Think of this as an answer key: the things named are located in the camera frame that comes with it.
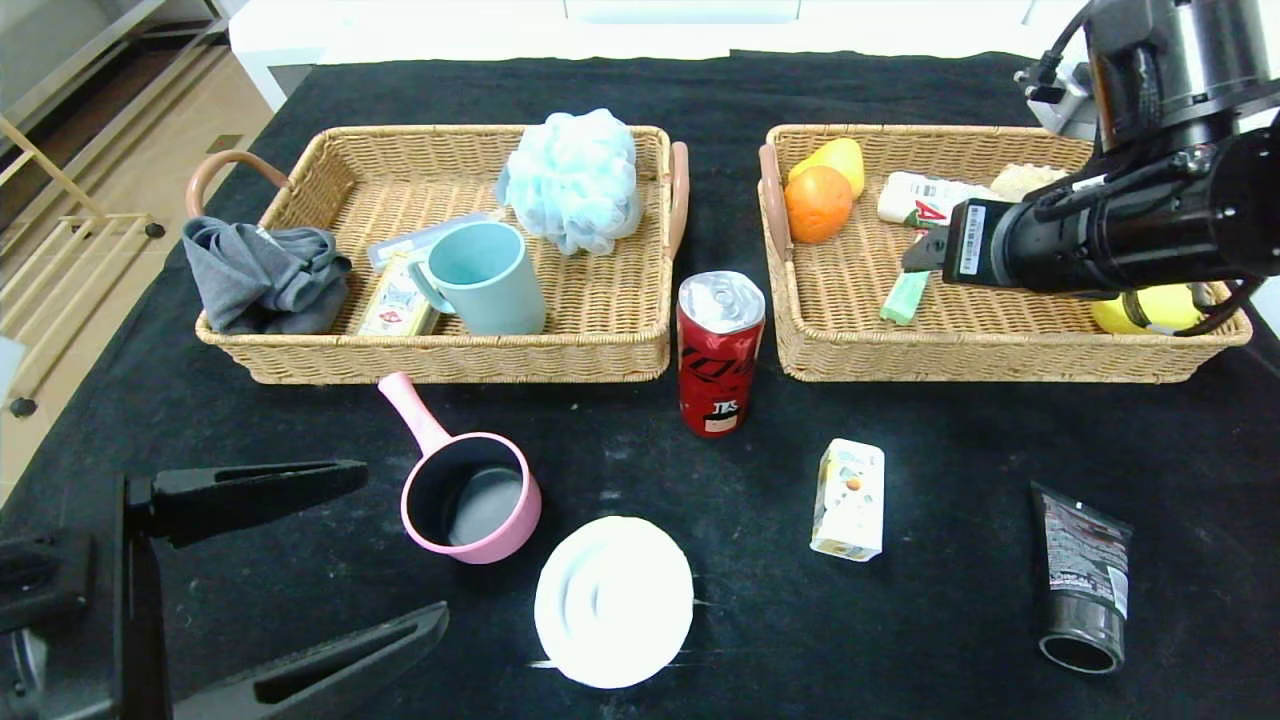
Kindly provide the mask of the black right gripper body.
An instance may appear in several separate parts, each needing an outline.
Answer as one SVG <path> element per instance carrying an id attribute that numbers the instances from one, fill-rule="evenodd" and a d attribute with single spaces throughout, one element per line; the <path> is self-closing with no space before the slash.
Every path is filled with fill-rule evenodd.
<path id="1" fill-rule="evenodd" d="M 1082 290 L 1075 232 L 1057 202 L 972 199 L 952 211 L 943 279 L 1000 290 Z"/>

